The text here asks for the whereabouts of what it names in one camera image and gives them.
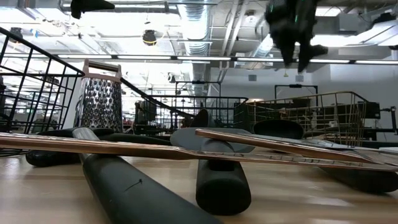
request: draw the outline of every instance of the ceiling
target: ceiling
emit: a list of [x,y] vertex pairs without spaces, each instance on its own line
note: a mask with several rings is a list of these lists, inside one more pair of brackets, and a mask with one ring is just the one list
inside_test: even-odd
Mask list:
[[[141,8],[162,5],[164,1],[122,1],[113,0],[115,4],[125,4],[126,7],[117,8],[113,12],[86,12],[80,20],[70,16],[68,7],[71,0],[36,0],[31,7],[18,7],[25,0],[5,0],[0,3],[0,27],[10,30],[11,27],[19,27],[25,40],[55,55],[186,55],[187,39],[184,37],[187,32],[194,33],[196,28],[185,30],[181,17],[173,13],[140,13],[128,12],[126,4],[133,4]],[[231,20],[233,0],[207,0],[207,1],[169,1],[170,8],[174,9],[185,2],[196,2],[207,4],[210,8],[209,31],[210,35],[205,40],[209,44],[210,56],[224,55],[223,42],[228,35],[228,21]],[[363,1],[342,1],[327,0],[321,1],[317,9],[317,16],[324,18],[320,20],[316,30],[314,44],[323,44],[331,47],[330,53],[326,58],[361,58],[361,59],[383,59],[388,56],[390,50],[386,46],[355,45],[343,47],[342,43],[352,44],[351,37],[365,30],[370,21],[375,16],[385,11],[394,12],[396,10],[396,0],[363,0]],[[267,1],[250,0],[245,6],[242,21],[239,24],[242,1],[239,1],[237,13],[234,16],[231,33],[227,38],[227,44],[232,45],[231,55],[241,54],[252,55],[263,39],[267,37],[267,24],[261,21]],[[355,21],[356,34],[340,34],[338,30],[327,26],[328,22],[339,23],[340,29],[354,29],[344,24],[344,20]],[[154,46],[147,46],[142,41],[145,30],[155,30],[157,42]],[[4,42],[5,36],[0,34],[0,44]],[[21,44],[8,43],[6,53],[26,54],[28,47]],[[279,57],[279,51],[269,46],[268,57]],[[64,58],[72,65],[81,68],[83,59]],[[192,80],[192,65],[190,63],[154,63],[149,60],[106,60],[98,59],[103,62],[120,64],[126,79],[145,89],[148,93],[174,94],[175,84],[169,83],[169,75],[174,75],[177,81]],[[24,69],[25,58],[9,58],[2,61],[2,65],[7,63],[8,67],[22,71]],[[32,72],[44,71],[46,61],[44,59],[32,59],[30,63]],[[218,63],[211,63],[211,73],[207,80],[216,80],[219,75]],[[279,64],[268,64],[260,66],[261,69],[280,68]],[[54,72],[62,72],[62,66],[54,66]],[[243,69],[229,66],[229,76],[226,80],[234,82],[233,78],[246,74]],[[267,78],[259,78],[257,84],[267,82]],[[5,82],[14,83],[12,78],[5,78]],[[194,94],[190,85],[186,94]],[[136,100],[131,93],[126,97],[131,97],[130,101]]]

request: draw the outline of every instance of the black wire basket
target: black wire basket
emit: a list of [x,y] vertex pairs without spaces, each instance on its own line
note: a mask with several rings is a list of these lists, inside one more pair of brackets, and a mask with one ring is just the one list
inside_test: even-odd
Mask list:
[[124,129],[145,136],[166,137],[180,128],[190,127],[202,109],[211,113],[217,127],[235,128],[234,111],[248,100],[233,96],[147,95],[127,80],[122,78],[121,82],[138,96],[132,113],[134,125],[127,124]]
[[62,129],[85,74],[1,27],[0,40],[0,132]]

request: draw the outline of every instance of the ceiling light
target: ceiling light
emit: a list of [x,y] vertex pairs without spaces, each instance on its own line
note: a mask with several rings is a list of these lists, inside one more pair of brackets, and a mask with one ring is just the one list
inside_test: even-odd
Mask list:
[[343,35],[315,35],[311,39],[311,45],[322,45],[325,47],[343,47],[347,44],[348,38]]
[[390,39],[380,43],[379,46],[395,46],[398,44],[398,35],[391,37]]
[[336,60],[336,59],[311,59],[312,63],[349,63],[349,60]]
[[236,60],[240,62],[283,62],[282,58],[248,58],[248,57],[241,57],[237,58]]
[[315,16],[328,16],[328,17],[333,17],[337,16],[340,14],[345,7],[317,7],[317,10],[315,11]]
[[118,55],[118,59],[134,60],[170,60],[170,56]]
[[[27,58],[29,57],[29,54],[4,54],[4,57],[9,57],[9,58]],[[32,54],[32,58],[47,58],[46,55],[42,54]]]
[[95,58],[95,59],[112,59],[110,55],[58,55],[60,58]]
[[204,60],[204,61],[230,61],[230,57],[192,57],[192,56],[182,56],[177,57],[177,60]]
[[398,65],[398,61],[393,60],[357,60],[355,64],[359,65]]
[[115,8],[128,8],[128,7],[139,7],[139,8],[151,8],[151,9],[164,9],[165,7],[163,5],[151,5],[151,4],[115,4]]

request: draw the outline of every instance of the table surface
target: table surface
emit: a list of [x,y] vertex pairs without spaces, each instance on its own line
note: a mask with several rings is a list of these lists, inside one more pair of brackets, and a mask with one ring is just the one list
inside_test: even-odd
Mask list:
[[[197,161],[125,157],[132,165],[195,203]],[[242,163],[252,204],[226,224],[398,223],[398,191],[355,191],[316,167]],[[35,168],[25,156],[0,159],[0,217],[7,224],[103,224],[81,165]]]

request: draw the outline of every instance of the white wall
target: white wall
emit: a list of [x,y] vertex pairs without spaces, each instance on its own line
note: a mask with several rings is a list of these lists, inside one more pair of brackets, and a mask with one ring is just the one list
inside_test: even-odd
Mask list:
[[[216,81],[218,78],[218,68],[211,69],[211,79]],[[285,77],[285,70],[280,69],[274,71],[272,69],[267,70],[245,70],[245,69],[228,69],[224,81],[221,84],[221,95],[222,96],[243,96],[247,98],[261,98],[265,100],[274,99],[274,86],[275,85],[290,85],[295,84],[295,76],[297,75],[296,69],[287,69],[286,73],[288,77]],[[257,75],[256,82],[250,82],[248,75]],[[312,84],[312,74],[304,73],[303,85]],[[278,88],[278,98],[286,98],[293,96],[310,95],[311,92],[306,88],[302,89],[291,89],[287,87]],[[210,90],[211,96],[218,96],[218,93],[214,90]]]

